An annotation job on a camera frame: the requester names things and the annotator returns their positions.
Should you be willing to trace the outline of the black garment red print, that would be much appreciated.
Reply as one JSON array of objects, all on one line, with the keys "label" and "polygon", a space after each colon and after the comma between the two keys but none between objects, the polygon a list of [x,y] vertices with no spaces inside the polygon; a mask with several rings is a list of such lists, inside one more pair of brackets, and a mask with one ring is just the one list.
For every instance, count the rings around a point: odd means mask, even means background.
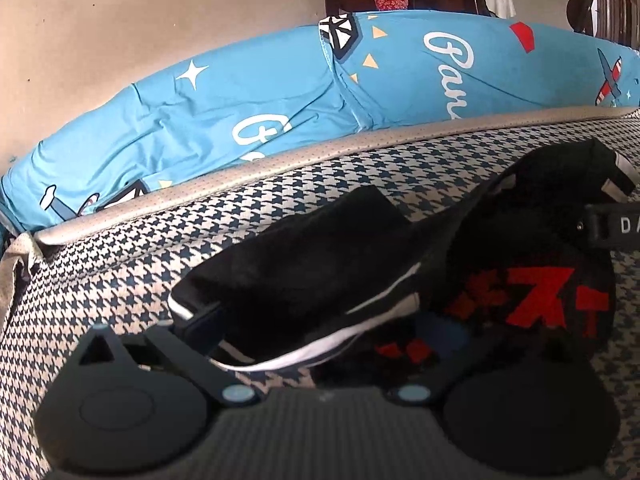
[{"label": "black garment red print", "polygon": [[209,357],[262,390],[393,387],[407,373],[393,324],[497,324],[500,352],[589,360],[612,336],[616,279],[586,207],[626,204],[638,183],[589,139],[537,148],[420,220],[362,186],[204,260],[168,306],[176,322],[212,309]]}]

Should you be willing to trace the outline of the houndstooth mattress cover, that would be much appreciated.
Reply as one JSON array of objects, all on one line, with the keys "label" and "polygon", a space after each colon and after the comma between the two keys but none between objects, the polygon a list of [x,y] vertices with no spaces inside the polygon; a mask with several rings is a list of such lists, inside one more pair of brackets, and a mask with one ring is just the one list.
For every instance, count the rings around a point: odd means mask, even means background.
[{"label": "houndstooth mattress cover", "polygon": [[535,148],[589,138],[636,162],[639,115],[567,108],[454,128],[358,134],[17,240],[17,258],[36,262],[24,278],[14,264],[2,266],[2,283],[22,286],[1,336],[2,477],[46,474],[32,414],[78,339],[96,323],[136,334],[167,318],[171,286],[204,259],[361,185],[376,186],[407,218],[419,220]]}]

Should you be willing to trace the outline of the blue cartoon print bedsheet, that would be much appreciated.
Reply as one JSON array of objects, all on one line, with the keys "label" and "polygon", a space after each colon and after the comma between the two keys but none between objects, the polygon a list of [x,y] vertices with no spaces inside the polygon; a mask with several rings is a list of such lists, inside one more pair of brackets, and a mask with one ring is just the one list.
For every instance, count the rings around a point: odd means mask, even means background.
[{"label": "blue cartoon print bedsheet", "polygon": [[1,229],[363,131],[638,102],[638,52],[608,40],[462,13],[329,16],[169,66],[69,122],[2,177]]}]

